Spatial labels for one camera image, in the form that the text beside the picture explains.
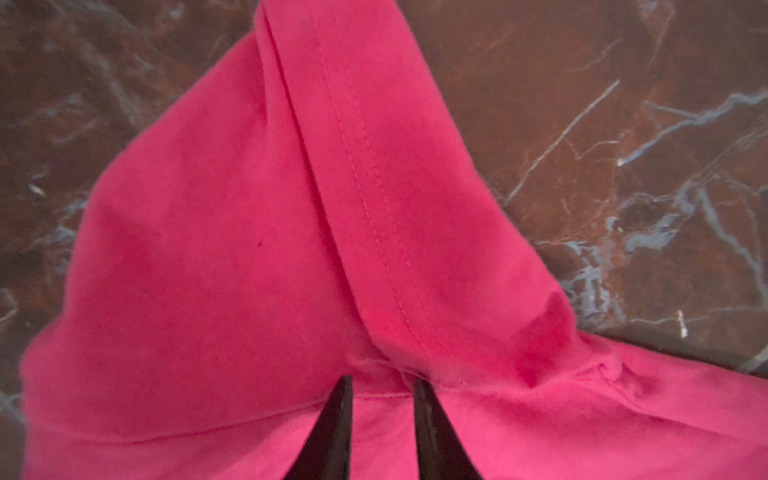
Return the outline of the magenta t-shirt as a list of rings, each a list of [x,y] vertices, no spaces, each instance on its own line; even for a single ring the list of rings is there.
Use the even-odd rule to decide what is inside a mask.
[[[21,365],[26,479],[280,479],[342,376],[350,475],[412,382],[487,479],[763,479],[767,383],[581,333],[392,1],[264,1],[94,186]]]

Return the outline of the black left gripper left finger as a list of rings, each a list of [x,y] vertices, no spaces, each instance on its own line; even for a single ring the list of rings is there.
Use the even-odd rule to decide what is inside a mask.
[[[350,478],[352,383],[350,375],[338,380],[284,480]]]

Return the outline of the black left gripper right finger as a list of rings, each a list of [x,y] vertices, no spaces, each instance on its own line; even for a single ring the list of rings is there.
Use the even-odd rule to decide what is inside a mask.
[[[481,480],[433,387],[413,383],[415,436],[421,480]]]

